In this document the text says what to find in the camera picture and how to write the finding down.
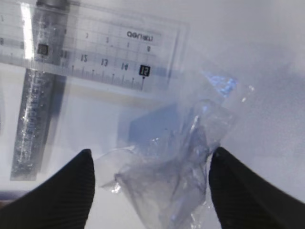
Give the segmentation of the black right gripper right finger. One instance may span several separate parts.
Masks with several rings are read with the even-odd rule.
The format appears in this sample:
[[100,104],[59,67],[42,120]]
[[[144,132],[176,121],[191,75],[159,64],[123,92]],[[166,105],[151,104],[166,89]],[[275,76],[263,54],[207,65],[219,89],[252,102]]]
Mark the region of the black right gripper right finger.
[[223,229],[303,229],[305,204],[273,186],[223,147],[213,153],[209,185]]

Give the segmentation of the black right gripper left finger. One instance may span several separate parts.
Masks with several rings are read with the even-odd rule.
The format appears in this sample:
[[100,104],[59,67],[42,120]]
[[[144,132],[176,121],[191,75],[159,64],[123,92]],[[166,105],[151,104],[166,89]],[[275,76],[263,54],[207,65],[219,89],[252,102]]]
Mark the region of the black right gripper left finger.
[[47,181],[0,210],[2,229],[83,229],[95,195],[90,149]]

